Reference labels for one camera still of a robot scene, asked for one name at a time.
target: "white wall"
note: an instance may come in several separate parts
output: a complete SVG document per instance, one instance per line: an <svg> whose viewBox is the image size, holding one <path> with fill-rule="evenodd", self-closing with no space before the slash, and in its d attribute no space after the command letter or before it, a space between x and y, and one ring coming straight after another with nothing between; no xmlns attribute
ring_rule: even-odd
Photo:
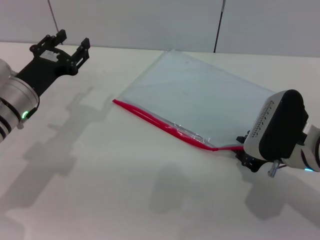
<svg viewBox="0 0 320 240"><path fill-rule="evenodd" d="M223 0L50 0L67 44L213 52Z"/></svg>
<svg viewBox="0 0 320 240"><path fill-rule="evenodd" d="M226 0L216 52L320 57L320 0Z"/></svg>
<svg viewBox="0 0 320 240"><path fill-rule="evenodd" d="M35 43L56 33L47 0L1 0L0 41Z"/></svg>

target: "plastic bag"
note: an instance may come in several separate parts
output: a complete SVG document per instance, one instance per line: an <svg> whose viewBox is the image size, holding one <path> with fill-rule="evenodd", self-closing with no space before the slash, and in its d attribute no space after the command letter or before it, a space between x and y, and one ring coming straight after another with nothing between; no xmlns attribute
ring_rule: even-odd
<svg viewBox="0 0 320 240"><path fill-rule="evenodd" d="M114 102L208 148L239 145L271 90L182 52L166 51Z"/></svg>

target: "white tabletop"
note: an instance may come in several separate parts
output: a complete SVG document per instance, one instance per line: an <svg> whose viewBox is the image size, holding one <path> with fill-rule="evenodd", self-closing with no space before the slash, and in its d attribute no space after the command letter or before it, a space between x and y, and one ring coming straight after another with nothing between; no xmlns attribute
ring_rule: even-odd
<svg viewBox="0 0 320 240"><path fill-rule="evenodd" d="M30 44L0 43L20 71ZM75 46L61 46L72 54ZM320 173L188 145L112 104L161 51L92 47L23 130L0 144L0 239L318 240ZM274 91L303 95L320 127L320 59L188 53Z"/></svg>

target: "red zipper seal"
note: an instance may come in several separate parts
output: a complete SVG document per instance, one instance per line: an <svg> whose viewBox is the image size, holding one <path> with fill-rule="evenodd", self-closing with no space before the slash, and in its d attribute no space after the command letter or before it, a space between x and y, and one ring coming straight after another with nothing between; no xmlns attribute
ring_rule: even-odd
<svg viewBox="0 0 320 240"><path fill-rule="evenodd" d="M224 146L224 147L210 147L205 145L204 143L190 137L189 135L180 132L178 129L176 129L175 127L170 126L168 123L163 122L161 120L159 120L158 118L154 117L153 115L151 115L150 113L134 106L131 104L128 104L126 102L123 101L119 101L114 99L113 102L117 105L119 105L120 107L128 110L129 112L133 113L134 115L142 118L143 120L147 121L148 123L158 127L159 129L167 132L168 134L171 134L172 136L175 136L176 138L201 149L205 149L205 150L209 150L209 151L219 151L219 150L231 150L231 151L243 151L244 147L243 146Z"/></svg>

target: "green indicator light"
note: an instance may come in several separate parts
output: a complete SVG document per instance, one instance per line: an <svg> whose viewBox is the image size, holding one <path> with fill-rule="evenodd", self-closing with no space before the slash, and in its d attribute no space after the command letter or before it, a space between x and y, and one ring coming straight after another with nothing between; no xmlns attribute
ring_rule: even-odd
<svg viewBox="0 0 320 240"><path fill-rule="evenodd" d="M23 114L22 114L22 118L24 119L28 114L28 111L25 111Z"/></svg>

